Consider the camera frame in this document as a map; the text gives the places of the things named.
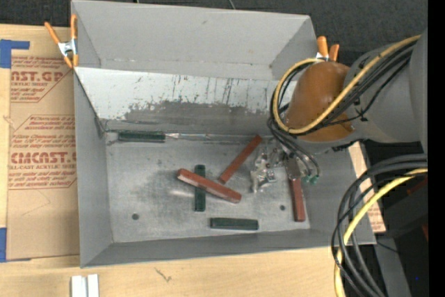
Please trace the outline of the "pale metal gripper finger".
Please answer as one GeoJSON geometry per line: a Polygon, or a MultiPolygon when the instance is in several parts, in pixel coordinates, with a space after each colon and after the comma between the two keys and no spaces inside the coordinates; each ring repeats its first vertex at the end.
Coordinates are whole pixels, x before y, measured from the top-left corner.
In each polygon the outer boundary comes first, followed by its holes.
{"type": "Polygon", "coordinates": [[[256,170],[250,172],[251,191],[257,193],[262,190],[264,186],[275,183],[277,178],[274,170],[256,170]]]}
{"type": "Polygon", "coordinates": [[[275,148],[263,148],[259,151],[259,155],[255,160],[256,169],[269,169],[274,166],[275,148]]]}

